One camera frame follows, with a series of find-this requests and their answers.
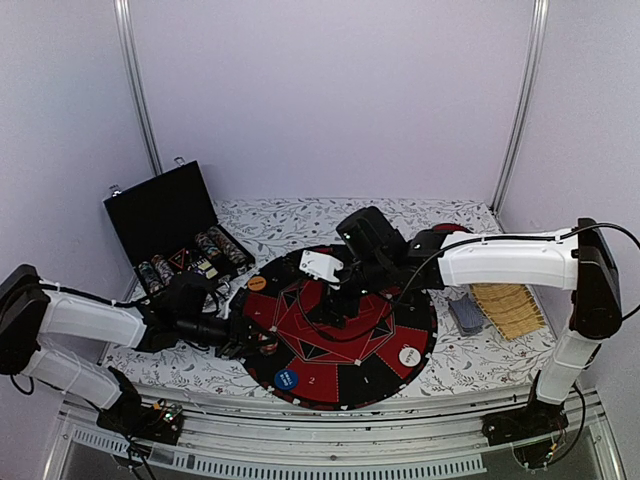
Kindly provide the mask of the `poker chip stack red top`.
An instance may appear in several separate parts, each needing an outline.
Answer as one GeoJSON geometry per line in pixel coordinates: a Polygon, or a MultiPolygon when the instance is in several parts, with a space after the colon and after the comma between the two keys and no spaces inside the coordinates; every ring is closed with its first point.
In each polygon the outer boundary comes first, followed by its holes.
{"type": "Polygon", "coordinates": [[[276,337],[261,335],[259,352],[264,356],[273,355],[277,351],[278,344],[276,337]]]}

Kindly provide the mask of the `orange big blind button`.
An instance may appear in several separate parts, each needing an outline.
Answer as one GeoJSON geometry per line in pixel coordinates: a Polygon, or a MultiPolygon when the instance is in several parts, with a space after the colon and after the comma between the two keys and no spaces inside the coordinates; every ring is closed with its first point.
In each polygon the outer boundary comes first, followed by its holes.
{"type": "Polygon", "coordinates": [[[267,286],[267,280],[260,275],[251,277],[247,282],[247,287],[251,291],[261,291],[267,286]]]}

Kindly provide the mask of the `blue small blind button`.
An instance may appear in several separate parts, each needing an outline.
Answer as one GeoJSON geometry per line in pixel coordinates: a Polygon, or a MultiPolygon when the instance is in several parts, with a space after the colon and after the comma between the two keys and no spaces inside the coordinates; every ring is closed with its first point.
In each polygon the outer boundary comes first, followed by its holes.
{"type": "Polygon", "coordinates": [[[290,391],[299,383],[298,374],[289,368],[281,369],[274,375],[274,386],[282,391],[290,391]]]}

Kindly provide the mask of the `white dealer button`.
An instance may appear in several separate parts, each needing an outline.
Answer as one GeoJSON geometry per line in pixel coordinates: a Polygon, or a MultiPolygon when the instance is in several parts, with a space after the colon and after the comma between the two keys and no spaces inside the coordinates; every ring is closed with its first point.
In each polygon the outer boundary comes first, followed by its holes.
{"type": "Polygon", "coordinates": [[[402,366],[414,368],[420,364],[422,355],[417,348],[405,345],[399,351],[398,360],[402,366]]]}

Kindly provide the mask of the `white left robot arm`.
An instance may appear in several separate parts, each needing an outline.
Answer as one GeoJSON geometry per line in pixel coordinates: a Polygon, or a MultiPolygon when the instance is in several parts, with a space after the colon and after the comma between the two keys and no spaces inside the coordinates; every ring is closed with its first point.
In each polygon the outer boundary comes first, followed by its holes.
{"type": "Polygon", "coordinates": [[[270,332],[241,314],[220,318],[204,310],[215,290],[187,272],[149,299],[118,302],[47,284],[37,270],[18,266],[1,283],[1,372],[39,380],[83,398],[128,434],[148,426],[148,412],[126,375],[87,362],[52,343],[54,335],[99,340],[155,353],[180,341],[214,348],[234,359],[273,343],[270,332]]]}

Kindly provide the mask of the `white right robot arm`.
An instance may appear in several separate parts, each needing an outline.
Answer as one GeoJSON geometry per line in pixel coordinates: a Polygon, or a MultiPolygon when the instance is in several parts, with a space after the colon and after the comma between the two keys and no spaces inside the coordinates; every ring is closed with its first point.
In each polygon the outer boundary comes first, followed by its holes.
{"type": "Polygon", "coordinates": [[[344,294],[398,286],[441,290],[476,284],[544,286],[569,291],[573,310],[550,360],[537,374],[530,404],[517,427],[537,436],[552,424],[600,344],[623,322],[618,269],[601,231],[581,218],[577,226],[538,234],[483,235],[426,229],[405,239],[376,207],[360,209],[336,231],[353,260],[303,252],[301,272],[344,294]]]}

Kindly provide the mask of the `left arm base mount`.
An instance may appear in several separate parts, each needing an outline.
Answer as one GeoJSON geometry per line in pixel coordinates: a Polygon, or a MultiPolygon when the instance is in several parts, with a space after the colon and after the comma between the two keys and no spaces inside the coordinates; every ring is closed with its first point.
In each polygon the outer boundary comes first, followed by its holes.
{"type": "Polygon", "coordinates": [[[98,427],[126,439],[142,439],[175,446],[184,424],[183,406],[159,399],[143,405],[139,398],[119,398],[109,409],[100,409],[98,427]]]}

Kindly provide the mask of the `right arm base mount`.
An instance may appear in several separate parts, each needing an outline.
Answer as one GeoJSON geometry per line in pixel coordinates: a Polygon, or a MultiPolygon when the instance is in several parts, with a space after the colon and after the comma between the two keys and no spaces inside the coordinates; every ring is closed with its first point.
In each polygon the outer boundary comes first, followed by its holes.
{"type": "Polygon", "coordinates": [[[554,459],[568,425],[564,404],[530,400],[523,407],[483,416],[481,432],[490,446],[522,442],[513,450],[516,461],[537,470],[554,459]]]}

